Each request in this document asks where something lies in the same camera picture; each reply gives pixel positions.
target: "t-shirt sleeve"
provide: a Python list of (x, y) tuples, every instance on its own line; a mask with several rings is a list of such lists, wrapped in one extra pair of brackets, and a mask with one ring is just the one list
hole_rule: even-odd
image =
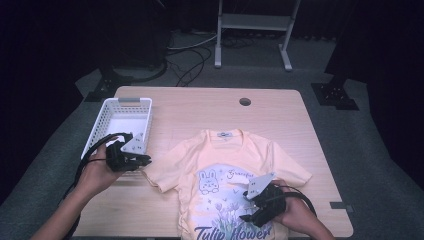
[(291, 158), (277, 143), (271, 142), (270, 156), (277, 178), (284, 179), (289, 186), (301, 187), (312, 174)]
[(152, 159), (152, 162), (143, 169), (143, 173), (150, 184), (159, 187), (162, 193), (178, 186), (187, 149), (188, 140), (185, 140), (161, 158)]

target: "white plastic basket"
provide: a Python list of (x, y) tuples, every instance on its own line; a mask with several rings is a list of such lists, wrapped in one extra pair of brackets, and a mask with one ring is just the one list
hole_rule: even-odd
[(132, 133), (133, 136), (143, 133), (144, 149), (147, 149), (150, 125), (152, 121), (152, 99), (150, 98), (108, 98), (103, 102), (88, 141), (84, 154), (91, 146), (108, 134)]

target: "wooden table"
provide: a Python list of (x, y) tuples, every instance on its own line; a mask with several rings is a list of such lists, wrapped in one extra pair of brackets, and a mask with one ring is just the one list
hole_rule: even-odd
[[(336, 237), (353, 228), (299, 92), (295, 90), (121, 87), (115, 97), (152, 99), (147, 154), (159, 158), (201, 129), (243, 129), (277, 142), (313, 174), (301, 188), (318, 217)], [(240, 104), (248, 98), (249, 106)], [(178, 237), (176, 191), (151, 187), (140, 171), (128, 172), (97, 195), (82, 212), (75, 236)], [(290, 232), (291, 237), (304, 236)]]

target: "wrist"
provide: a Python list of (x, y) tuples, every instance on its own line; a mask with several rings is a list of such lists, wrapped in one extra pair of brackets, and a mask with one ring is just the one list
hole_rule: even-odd
[(314, 240), (330, 240), (334, 239), (333, 234), (324, 226), (321, 222), (317, 223), (316, 226), (311, 228), (310, 236)]
[(81, 204), (87, 204), (94, 196), (88, 191), (84, 191), (81, 188), (76, 187), (67, 198), (72, 199), (72, 201), (79, 202)]

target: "t-shirt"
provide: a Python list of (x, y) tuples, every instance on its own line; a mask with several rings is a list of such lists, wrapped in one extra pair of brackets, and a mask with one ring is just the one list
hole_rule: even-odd
[(285, 239), (288, 230), (279, 223), (259, 228), (239, 218), (258, 210), (243, 195), (246, 183), (271, 172), (293, 187), (311, 178), (278, 144), (240, 129), (202, 130), (143, 172), (161, 192), (178, 191), (183, 239)]

